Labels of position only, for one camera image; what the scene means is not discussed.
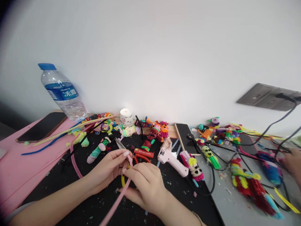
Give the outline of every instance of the hand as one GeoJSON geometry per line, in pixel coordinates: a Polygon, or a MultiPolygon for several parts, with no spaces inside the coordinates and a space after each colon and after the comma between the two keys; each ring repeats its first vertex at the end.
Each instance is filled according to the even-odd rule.
{"type": "Polygon", "coordinates": [[[118,149],[111,151],[90,171],[85,177],[87,184],[90,186],[92,195],[99,193],[106,188],[122,170],[128,168],[126,157],[133,156],[129,150],[118,149]]]}
{"type": "Polygon", "coordinates": [[[292,149],[292,153],[284,153],[285,165],[297,181],[301,181],[301,153],[298,149],[292,149]]]}
{"type": "Polygon", "coordinates": [[[164,187],[161,172],[151,163],[138,163],[127,169],[124,175],[130,178],[138,190],[129,187],[125,196],[143,209],[157,216],[164,212],[170,192],[164,187]]]}

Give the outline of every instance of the water bottle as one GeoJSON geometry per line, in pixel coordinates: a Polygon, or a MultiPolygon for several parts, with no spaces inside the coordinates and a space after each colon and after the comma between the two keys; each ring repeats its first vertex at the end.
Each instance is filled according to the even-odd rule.
{"type": "Polygon", "coordinates": [[[54,64],[39,63],[38,66],[43,70],[42,84],[66,116],[72,121],[84,120],[87,111],[69,79],[58,72],[54,64]]]}

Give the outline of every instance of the bracelet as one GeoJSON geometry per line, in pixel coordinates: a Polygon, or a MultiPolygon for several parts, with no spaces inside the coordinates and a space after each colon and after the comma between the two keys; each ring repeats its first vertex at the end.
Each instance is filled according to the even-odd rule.
{"type": "Polygon", "coordinates": [[[201,222],[201,226],[204,226],[204,225],[203,225],[203,221],[200,219],[200,217],[199,217],[195,212],[192,211],[192,213],[193,213],[193,214],[198,218],[198,220],[201,222]]]}

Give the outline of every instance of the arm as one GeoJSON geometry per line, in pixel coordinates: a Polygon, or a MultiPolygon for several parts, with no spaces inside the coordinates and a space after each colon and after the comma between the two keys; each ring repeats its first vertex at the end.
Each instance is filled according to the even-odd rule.
{"type": "Polygon", "coordinates": [[[291,172],[299,189],[301,191],[301,152],[298,149],[292,149],[292,153],[284,153],[285,165],[291,172]]]}
{"type": "Polygon", "coordinates": [[[81,202],[121,175],[122,169],[128,167],[127,155],[132,153],[125,149],[109,152],[86,176],[25,208],[9,225],[56,225],[81,202]]]}
{"type": "Polygon", "coordinates": [[[131,169],[124,169],[124,175],[138,188],[136,190],[129,187],[125,196],[143,209],[157,215],[165,225],[202,225],[198,217],[164,187],[161,172],[155,165],[139,163],[131,169]]]}

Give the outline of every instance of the blue bottle cap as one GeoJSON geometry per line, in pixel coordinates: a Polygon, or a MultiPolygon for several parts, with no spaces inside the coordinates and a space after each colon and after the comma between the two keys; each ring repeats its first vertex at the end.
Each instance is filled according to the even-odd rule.
{"type": "Polygon", "coordinates": [[[56,70],[54,64],[39,63],[38,66],[39,66],[42,70],[56,70]]]}

